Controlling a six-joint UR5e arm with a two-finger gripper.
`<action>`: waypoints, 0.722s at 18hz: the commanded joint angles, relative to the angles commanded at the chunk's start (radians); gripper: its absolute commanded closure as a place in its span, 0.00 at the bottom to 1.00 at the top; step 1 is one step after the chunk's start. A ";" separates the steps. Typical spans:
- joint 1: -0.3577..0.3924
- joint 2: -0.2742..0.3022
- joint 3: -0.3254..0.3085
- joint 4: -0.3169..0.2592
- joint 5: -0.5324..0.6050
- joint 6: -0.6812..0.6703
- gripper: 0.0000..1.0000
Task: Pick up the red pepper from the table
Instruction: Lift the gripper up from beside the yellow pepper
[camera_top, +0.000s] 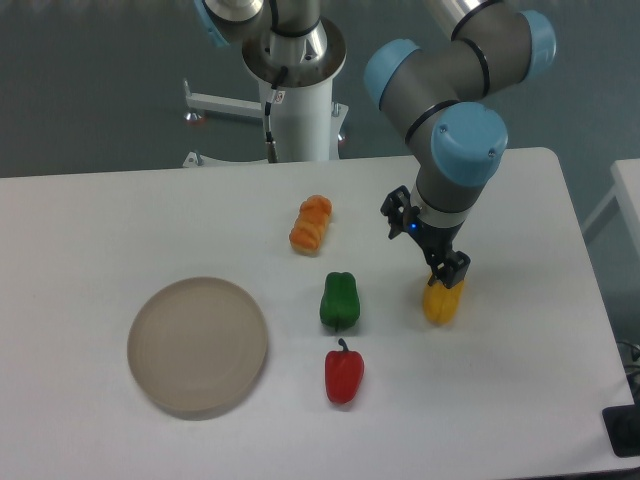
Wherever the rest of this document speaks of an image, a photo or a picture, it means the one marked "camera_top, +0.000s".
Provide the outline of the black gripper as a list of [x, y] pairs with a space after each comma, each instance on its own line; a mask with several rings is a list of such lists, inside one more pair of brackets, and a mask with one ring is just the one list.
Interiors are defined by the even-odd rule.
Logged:
[[462, 223], [440, 228], [420, 219], [410, 220], [410, 192], [404, 185], [385, 197], [380, 213], [387, 219], [389, 239], [408, 232], [421, 248], [427, 265], [431, 268], [431, 276], [427, 282], [429, 286], [440, 283], [446, 289], [452, 289], [465, 279], [471, 259], [466, 253], [454, 251], [452, 247]]

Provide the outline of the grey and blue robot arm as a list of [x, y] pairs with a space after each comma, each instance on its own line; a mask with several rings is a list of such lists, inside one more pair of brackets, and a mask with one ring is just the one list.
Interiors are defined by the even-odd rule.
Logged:
[[[330, 159], [332, 86], [346, 43], [320, 3], [199, 1], [195, 9], [214, 44], [242, 46], [259, 88], [268, 160]], [[431, 1], [428, 9], [448, 46], [428, 54], [408, 39], [391, 41], [368, 61], [364, 83], [420, 166], [414, 186], [390, 193], [381, 212], [392, 235], [421, 248], [431, 282], [453, 288], [470, 264], [453, 240], [508, 143], [502, 118], [483, 100], [547, 70], [556, 36], [544, 15], [502, 1]]]

